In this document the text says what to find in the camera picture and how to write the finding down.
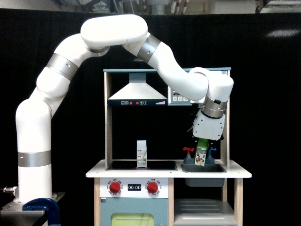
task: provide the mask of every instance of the blue oven panel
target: blue oven panel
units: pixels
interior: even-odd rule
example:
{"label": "blue oven panel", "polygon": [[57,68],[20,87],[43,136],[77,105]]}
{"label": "blue oven panel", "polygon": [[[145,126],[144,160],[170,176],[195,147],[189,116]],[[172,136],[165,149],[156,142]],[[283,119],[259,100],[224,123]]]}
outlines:
{"label": "blue oven panel", "polygon": [[[168,198],[106,198],[100,203],[100,225],[111,226],[115,213],[151,214],[154,226],[168,226]],[[126,219],[120,220],[125,225]]]}

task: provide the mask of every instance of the blue clamp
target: blue clamp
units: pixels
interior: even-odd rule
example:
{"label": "blue clamp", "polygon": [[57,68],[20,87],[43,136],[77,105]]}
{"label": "blue clamp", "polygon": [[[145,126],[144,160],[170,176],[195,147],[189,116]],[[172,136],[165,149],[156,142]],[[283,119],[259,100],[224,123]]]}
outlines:
{"label": "blue clamp", "polygon": [[48,226],[60,226],[60,208],[57,203],[49,198],[38,198],[29,201],[22,207],[23,211],[46,210]]}

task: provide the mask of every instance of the stove knob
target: stove knob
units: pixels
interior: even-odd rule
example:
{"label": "stove knob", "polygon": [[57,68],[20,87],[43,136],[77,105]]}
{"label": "stove knob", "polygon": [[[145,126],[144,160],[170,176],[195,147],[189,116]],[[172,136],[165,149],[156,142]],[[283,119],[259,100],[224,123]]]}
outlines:
{"label": "stove knob", "polygon": [[156,193],[158,191],[158,185],[156,182],[150,182],[148,185],[147,185],[147,191],[149,193]]}
{"label": "stove knob", "polygon": [[110,184],[110,191],[112,193],[118,193],[120,191],[120,183],[113,182]]}

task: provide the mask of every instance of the yellow oven window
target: yellow oven window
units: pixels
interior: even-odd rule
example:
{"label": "yellow oven window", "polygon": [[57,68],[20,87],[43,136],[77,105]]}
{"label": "yellow oven window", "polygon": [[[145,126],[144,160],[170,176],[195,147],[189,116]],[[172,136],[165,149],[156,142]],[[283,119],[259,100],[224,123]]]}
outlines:
{"label": "yellow oven window", "polygon": [[155,226],[155,220],[149,213],[114,213],[111,226]]}

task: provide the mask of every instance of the oven door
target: oven door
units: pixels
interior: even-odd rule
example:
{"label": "oven door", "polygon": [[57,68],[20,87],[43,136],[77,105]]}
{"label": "oven door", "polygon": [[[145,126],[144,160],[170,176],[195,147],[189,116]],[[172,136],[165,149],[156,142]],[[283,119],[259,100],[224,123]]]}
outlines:
{"label": "oven door", "polygon": [[102,226],[168,226],[168,199],[101,199],[100,214]]}

